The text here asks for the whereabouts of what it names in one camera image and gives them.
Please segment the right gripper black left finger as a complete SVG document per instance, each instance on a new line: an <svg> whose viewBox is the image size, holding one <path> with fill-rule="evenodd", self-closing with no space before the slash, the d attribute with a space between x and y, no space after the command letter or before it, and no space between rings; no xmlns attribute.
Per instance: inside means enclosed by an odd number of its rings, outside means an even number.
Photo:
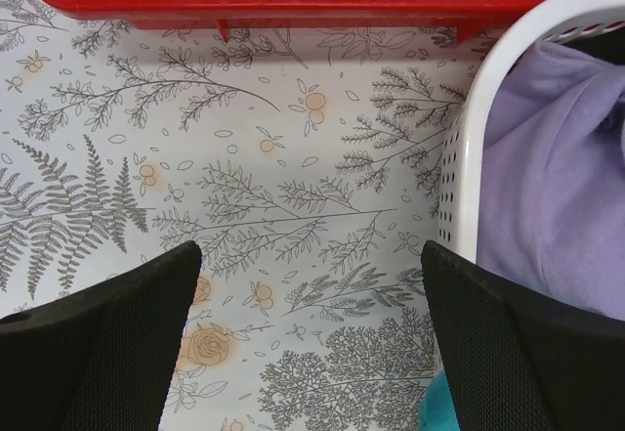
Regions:
<svg viewBox="0 0 625 431"><path fill-rule="evenodd" d="M185 242L2 318L2 429L158 429L200 265Z"/></svg>

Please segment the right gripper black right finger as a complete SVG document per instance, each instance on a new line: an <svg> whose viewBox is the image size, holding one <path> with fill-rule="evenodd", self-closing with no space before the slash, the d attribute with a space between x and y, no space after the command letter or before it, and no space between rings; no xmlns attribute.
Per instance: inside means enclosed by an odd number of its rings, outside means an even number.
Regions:
<svg viewBox="0 0 625 431"><path fill-rule="evenodd" d="M421 263L461 429L623 429L622 321L500 278L432 240Z"/></svg>

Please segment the teal t-shirt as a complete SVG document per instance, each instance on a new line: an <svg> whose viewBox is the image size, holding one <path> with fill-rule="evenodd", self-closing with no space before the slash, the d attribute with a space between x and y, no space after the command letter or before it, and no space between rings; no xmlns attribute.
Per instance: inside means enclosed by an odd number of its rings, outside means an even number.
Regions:
<svg viewBox="0 0 625 431"><path fill-rule="evenodd" d="M432 381L421 403L420 431L459 431L450 389L445 372Z"/></svg>

